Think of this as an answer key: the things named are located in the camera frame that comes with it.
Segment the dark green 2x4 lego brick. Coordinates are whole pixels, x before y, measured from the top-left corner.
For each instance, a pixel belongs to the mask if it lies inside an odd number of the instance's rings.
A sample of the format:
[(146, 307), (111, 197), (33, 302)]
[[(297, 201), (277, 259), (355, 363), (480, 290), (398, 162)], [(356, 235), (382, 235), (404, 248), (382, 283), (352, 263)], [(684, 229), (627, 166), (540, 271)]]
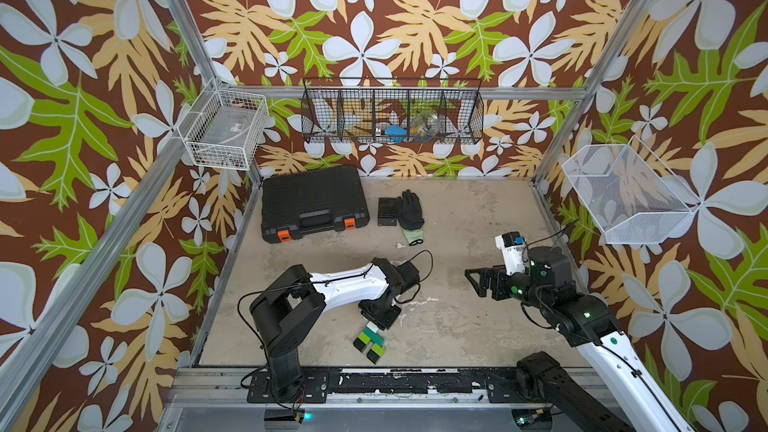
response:
[(378, 344), (380, 346), (382, 346), (384, 344), (384, 339), (383, 339), (383, 337), (380, 334), (379, 335), (369, 336), (369, 337), (371, 338), (371, 342), (370, 343)]

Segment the black lego plate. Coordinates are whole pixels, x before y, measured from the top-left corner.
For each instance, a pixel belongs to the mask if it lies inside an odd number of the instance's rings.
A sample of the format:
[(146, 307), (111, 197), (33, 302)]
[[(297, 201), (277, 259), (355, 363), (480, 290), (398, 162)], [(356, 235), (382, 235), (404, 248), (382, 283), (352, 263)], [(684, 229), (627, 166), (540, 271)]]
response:
[(363, 352), (365, 350), (365, 347), (366, 347), (366, 344), (362, 340), (360, 340), (359, 338), (356, 338), (353, 341), (353, 345), (360, 352)]

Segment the black 2x2 lego brick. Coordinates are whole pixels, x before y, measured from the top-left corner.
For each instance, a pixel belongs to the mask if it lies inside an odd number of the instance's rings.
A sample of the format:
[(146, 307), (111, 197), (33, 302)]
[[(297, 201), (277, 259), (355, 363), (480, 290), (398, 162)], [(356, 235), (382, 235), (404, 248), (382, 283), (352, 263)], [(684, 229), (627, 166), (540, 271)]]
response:
[(377, 364), (377, 363), (378, 363), (378, 361), (379, 361), (379, 360), (380, 360), (380, 358), (381, 358), (381, 356), (380, 356), (380, 355), (378, 355), (378, 354), (377, 354), (375, 351), (369, 351), (369, 352), (366, 354), (366, 357), (367, 357), (367, 358), (368, 358), (368, 360), (369, 360), (369, 361), (371, 361), (373, 364)]

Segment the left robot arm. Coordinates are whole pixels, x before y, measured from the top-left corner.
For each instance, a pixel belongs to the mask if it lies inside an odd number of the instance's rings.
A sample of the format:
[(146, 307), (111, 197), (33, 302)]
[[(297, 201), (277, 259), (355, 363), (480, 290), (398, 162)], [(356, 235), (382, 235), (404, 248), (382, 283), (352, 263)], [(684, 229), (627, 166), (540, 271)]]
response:
[(289, 267), (249, 306), (276, 401), (299, 396), (304, 382), (299, 346), (323, 313), (356, 304), (363, 317), (386, 330), (402, 312), (400, 296), (420, 282), (412, 262), (394, 265), (384, 258), (336, 273), (310, 273), (301, 264)]

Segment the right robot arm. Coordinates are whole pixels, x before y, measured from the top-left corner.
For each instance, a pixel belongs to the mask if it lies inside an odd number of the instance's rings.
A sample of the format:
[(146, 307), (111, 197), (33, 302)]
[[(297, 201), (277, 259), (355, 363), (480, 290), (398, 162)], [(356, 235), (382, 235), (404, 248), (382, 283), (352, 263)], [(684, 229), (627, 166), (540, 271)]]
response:
[(593, 397), (545, 352), (518, 361), (510, 387), (522, 399), (554, 406), (589, 431), (689, 431), (691, 425), (653, 380), (608, 306), (579, 291), (570, 262), (555, 245), (530, 246), (507, 232), (495, 239), (503, 262), (468, 269), (476, 294), (515, 299), (523, 311), (538, 310), (541, 328), (559, 333), (591, 365), (623, 414)]

